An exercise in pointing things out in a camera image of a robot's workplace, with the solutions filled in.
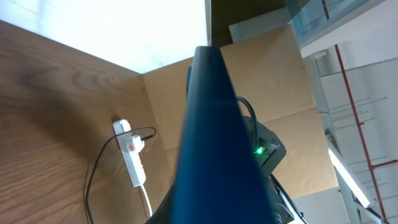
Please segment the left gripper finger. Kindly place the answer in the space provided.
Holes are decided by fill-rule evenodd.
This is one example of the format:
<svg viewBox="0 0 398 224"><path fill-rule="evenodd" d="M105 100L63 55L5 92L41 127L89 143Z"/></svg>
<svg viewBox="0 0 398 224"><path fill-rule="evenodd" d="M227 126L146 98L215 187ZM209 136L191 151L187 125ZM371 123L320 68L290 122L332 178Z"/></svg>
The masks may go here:
<svg viewBox="0 0 398 224"><path fill-rule="evenodd" d="M156 212L146 221L146 224L170 224L174 186L171 186Z"/></svg>

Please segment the blue Samsung Galaxy smartphone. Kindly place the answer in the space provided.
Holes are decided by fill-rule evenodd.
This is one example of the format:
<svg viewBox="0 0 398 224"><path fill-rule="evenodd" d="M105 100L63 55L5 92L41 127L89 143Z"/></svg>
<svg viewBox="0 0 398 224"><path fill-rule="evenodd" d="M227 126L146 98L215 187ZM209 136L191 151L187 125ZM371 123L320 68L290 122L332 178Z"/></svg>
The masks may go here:
<svg viewBox="0 0 398 224"><path fill-rule="evenodd" d="M273 223L221 50L195 50L174 182L171 223Z"/></svg>

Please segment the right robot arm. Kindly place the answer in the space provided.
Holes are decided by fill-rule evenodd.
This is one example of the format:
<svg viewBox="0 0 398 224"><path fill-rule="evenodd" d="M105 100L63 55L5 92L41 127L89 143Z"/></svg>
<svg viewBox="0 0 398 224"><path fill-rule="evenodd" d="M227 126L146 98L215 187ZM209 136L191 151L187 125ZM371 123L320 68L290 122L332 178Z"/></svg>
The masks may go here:
<svg viewBox="0 0 398 224"><path fill-rule="evenodd" d="M254 155L259 168L266 179L266 190L269 196L275 223L308 224L303 213L295 206L281 183L272 174L286 155L286 148L277 135L263 124L257 123L259 147Z"/></svg>

